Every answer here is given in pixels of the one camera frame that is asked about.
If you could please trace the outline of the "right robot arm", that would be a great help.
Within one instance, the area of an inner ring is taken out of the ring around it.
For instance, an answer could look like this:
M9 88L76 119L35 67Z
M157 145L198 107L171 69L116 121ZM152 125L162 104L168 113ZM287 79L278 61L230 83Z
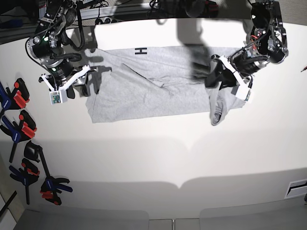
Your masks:
M40 65L47 75L39 77L39 82L45 82L50 91L58 91L68 84L65 90L68 98L73 99L73 87L80 87L81 94L90 95L88 74L84 73L73 83L69 80L80 72L82 67L74 66L82 59L79 53L85 45L82 25L81 0L48 0L47 9L32 37L25 43L25 49L31 60ZM80 44L76 45L67 35L66 28L74 22L78 23Z

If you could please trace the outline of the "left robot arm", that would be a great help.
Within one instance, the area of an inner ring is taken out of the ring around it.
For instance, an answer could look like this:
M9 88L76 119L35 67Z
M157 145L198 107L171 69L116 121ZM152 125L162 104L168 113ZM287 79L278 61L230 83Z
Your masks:
M213 55L206 88L247 86L253 84L253 74L268 64L280 64L288 56L286 30L280 4L276 0L257 0L251 4L253 26L246 45L231 56Z

